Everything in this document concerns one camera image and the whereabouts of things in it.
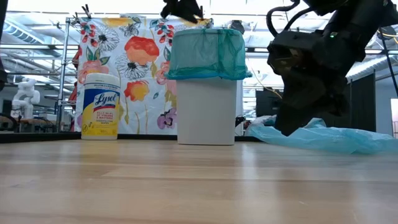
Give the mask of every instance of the white robot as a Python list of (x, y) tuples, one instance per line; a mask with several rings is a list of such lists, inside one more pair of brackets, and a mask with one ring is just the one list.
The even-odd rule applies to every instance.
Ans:
[(33, 118), (33, 104), (40, 102), (40, 92), (35, 90), (34, 85), (36, 80), (31, 78), (23, 78), (22, 82), (18, 83), (18, 92), (12, 99), (11, 116), (18, 118), (22, 116), (25, 119)]

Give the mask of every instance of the wooden table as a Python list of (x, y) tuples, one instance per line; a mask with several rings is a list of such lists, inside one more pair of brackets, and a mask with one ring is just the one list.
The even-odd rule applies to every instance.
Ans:
[(34, 133), (35, 132), (35, 126), (46, 126), (47, 129), (52, 129), (55, 128), (55, 126), (57, 125), (56, 121), (45, 121), (42, 119), (24, 119), (22, 118), (19, 121), (19, 132), (20, 133)]
[(262, 143), (0, 144), (1, 224), (398, 223), (398, 157)]

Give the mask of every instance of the floral backdrop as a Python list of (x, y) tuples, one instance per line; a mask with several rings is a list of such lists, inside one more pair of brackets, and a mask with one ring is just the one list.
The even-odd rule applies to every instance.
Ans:
[(119, 134), (176, 134), (176, 83), (164, 77), (173, 36), (209, 26), (207, 19), (192, 24), (134, 16), (82, 21), (75, 131), (81, 131), (86, 77), (100, 72), (121, 81)]

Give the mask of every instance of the plastic bag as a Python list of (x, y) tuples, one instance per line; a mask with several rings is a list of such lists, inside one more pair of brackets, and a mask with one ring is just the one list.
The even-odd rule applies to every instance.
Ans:
[(319, 118), (312, 119), (306, 127), (299, 128), (288, 137), (274, 127), (263, 124), (250, 125), (245, 135), (269, 144), (345, 154), (398, 152), (398, 139), (388, 134), (350, 128), (326, 128), (325, 122)]
[(173, 38), (169, 80), (251, 77), (245, 61), (242, 34), (232, 29), (196, 29), (177, 32)]

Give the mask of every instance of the yellow label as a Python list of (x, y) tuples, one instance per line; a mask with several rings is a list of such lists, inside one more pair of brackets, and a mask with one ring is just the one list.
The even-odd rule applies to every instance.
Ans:
[(119, 92), (117, 86), (87, 83), (83, 107), (82, 135), (116, 136), (118, 134)]

